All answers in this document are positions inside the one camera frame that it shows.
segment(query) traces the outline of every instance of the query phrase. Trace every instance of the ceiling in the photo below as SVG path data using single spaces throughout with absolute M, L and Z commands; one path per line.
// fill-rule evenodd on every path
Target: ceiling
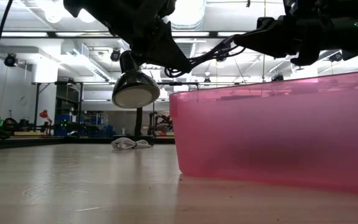
M 107 28 L 100 22 L 83 22 L 79 18 L 73 18 L 67 13 L 62 13 L 62 18 L 56 22 L 49 22 L 45 15 L 48 10 L 44 4 L 51 4 L 52 0 L 33 0 L 33 1 L 14 1 L 5 25 L 6 31 L 55 31 L 55 32 L 85 32 L 100 31 L 106 32 Z M 255 29 L 258 17 L 269 16 L 278 17 L 284 14 L 282 0 L 252 0 L 250 8 L 246 7 L 247 1 L 239 0 L 206 0 L 202 8 L 202 21 L 197 31 L 219 31 L 219 32 L 247 32 Z M 0 21 L 5 10 L 6 1 L 0 0 Z M 178 17 L 187 17 L 186 12 Z M 211 50 L 222 39 L 177 39 L 182 49 L 193 50 L 191 56 L 201 55 Z M 112 80 L 120 76 L 118 62 L 112 62 L 109 56 L 113 49 L 123 50 L 123 45 L 119 39 L 3 39 L 3 47 L 37 47 L 43 52 L 59 61 L 59 76 L 73 77 L 78 81 L 100 81 L 97 76 L 89 70 L 83 63 L 76 61 L 71 55 L 66 54 L 64 48 L 81 48 L 82 45 L 89 48 L 89 59 L 100 70 L 105 72 Z M 187 75 L 184 80 L 203 81 L 206 72 L 213 82 L 262 82 L 262 77 L 269 81 L 269 77 L 276 73 L 282 73 L 286 78 L 304 78 L 307 76 L 330 75 L 333 73 L 344 73 L 358 71 L 358 57 L 347 62 L 331 63 L 325 61 L 326 56 L 330 56 L 337 51 L 322 52 L 318 62 L 308 69 L 296 71 L 291 65 L 290 58 L 278 58 L 262 55 L 252 50 L 246 50 L 233 58 L 228 58 L 223 67 L 219 67 L 216 61 L 209 61 L 196 67 L 191 75 Z M 160 78 L 166 76 L 160 72 Z

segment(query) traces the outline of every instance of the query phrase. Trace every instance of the pink plastic bin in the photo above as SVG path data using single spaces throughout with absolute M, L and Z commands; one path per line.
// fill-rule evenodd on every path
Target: pink plastic bin
M 185 175 L 358 192 L 358 73 L 176 93 Z

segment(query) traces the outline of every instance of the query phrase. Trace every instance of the white pillar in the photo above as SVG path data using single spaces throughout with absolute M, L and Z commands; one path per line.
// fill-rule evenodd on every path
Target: white pillar
M 39 61 L 32 67 L 33 82 L 45 83 L 57 81 L 58 64 L 48 59 Z M 39 93 L 37 125 L 43 125 L 46 119 L 43 119 L 39 114 L 43 110 L 48 110 L 48 115 L 52 121 L 55 121 L 56 110 L 56 85 L 49 85 L 41 93 Z

